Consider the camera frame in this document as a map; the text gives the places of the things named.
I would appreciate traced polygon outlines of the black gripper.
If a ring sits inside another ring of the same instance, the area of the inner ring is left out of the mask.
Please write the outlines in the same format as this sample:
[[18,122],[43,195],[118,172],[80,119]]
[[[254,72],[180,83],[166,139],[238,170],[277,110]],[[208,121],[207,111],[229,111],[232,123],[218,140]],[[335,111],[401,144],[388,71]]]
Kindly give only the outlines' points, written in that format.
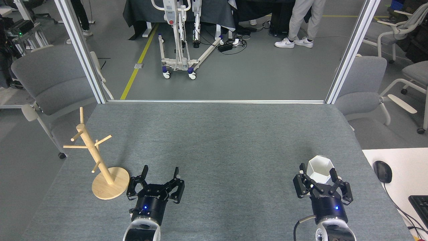
[[[127,188],[127,198],[129,201],[138,197],[135,208],[130,209],[131,220],[137,218],[151,218],[159,225],[162,225],[165,207],[168,199],[174,200],[175,204],[179,204],[184,192],[185,182],[179,177],[179,168],[176,167],[173,178],[162,184],[148,184],[145,178],[148,173],[148,165],[145,165],[141,175],[130,177]],[[137,195],[135,187],[141,184],[143,189],[139,192],[142,195]],[[177,187],[176,192],[170,195],[170,192]]]
[[342,199],[345,201],[344,204],[349,205],[353,201],[349,182],[344,182],[338,177],[336,169],[331,168],[330,176],[334,184],[329,189],[329,195],[325,193],[320,194],[318,183],[306,174],[307,168],[304,163],[300,164],[299,170],[299,173],[293,178],[296,194],[298,198],[304,198],[304,195],[310,193],[315,223],[333,218],[338,218],[347,223],[348,218],[341,197],[336,190],[338,187],[341,189]]

